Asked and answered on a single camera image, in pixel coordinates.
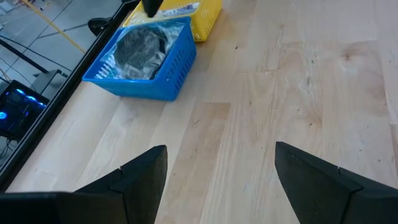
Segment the wooden table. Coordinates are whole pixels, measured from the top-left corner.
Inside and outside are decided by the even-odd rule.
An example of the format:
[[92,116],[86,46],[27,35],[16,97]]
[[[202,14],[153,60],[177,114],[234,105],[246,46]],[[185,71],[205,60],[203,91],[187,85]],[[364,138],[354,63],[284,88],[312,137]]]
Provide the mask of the wooden table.
[[72,191],[166,144],[157,223],[297,223],[276,141],[398,187],[397,15],[396,0],[224,0],[176,101],[81,83],[8,191]]

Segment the yellow basket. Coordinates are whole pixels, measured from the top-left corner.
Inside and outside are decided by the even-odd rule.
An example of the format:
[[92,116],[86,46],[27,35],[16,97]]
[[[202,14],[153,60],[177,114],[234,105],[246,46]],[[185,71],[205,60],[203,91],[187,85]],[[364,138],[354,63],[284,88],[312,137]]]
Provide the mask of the yellow basket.
[[[213,27],[218,14],[221,11],[222,0],[164,0],[159,10],[171,10],[187,6],[193,3],[199,3],[197,9],[190,14],[183,14],[179,16],[168,17],[173,19],[178,17],[190,16],[191,17],[191,30],[195,42],[205,41],[209,36],[211,28]],[[126,19],[123,27],[130,25],[143,24],[146,22],[164,20],[164,17],[148,18],[144,12],[142,2],[133,10],[130,16]]]

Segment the blue plastic basket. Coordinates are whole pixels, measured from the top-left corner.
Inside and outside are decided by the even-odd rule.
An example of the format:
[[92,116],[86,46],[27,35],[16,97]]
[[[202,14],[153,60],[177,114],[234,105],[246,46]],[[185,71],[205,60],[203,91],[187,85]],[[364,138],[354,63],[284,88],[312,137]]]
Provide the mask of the blue plastic basket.
[[109,92],[118,96],[149,98],[156,100],[175,100],[184,81],[185,77],[195,57],[197,50],[193,41],[190,28],[190,17],[181,17],[171,19],[170,21],[184,22],[185,26],[172,48],[167,54],[158,74],[153,80],[116,80],[116,79],[98,79],[95,75],[104,66],[101,58],[116,43],[119,35],[124,28],[118,29],[109,42],[106,44],[102,52],[97,56],[94,63],[83,76],[83,81],[92,82]]

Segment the black metal frame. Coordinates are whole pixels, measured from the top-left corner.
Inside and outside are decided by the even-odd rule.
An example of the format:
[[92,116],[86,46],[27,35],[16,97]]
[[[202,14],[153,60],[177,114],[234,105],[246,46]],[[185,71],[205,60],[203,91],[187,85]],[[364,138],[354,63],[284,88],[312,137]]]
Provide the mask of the black metal frame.
[[38,117],[32,127],[30,127],[26,135],[20,141],[15,153],[7,160],[4,167],[0,170],[0,192],[6,191],[80,84],[81,78],[88,67],[93,63],[94,59],[101,52],[128,13],[132,11],[138,3],[139,0],[122,3],[118,11],[110,19],[109,26],[97,36],[97,39],[86,52],[80,63],[72,71],[68,80],[62,85],[60,91],[47,105],[46,110]]

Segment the blue led light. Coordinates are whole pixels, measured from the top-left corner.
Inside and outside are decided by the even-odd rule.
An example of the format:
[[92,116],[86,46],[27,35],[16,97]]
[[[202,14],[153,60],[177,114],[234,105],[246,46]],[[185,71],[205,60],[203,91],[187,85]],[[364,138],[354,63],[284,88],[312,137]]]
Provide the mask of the blue led light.
[[0,119],[6,119],[6,118],[7,118],[7,113],[0,112]]
[[25,95],[25,93],[22,90],[20,90],[20,89],[17,89],[17,92],[20,93],[20,94]]
[[27,96],[28,99],[31,99],[33,101],[37,101],[36,98],[34,98],[33,96]]

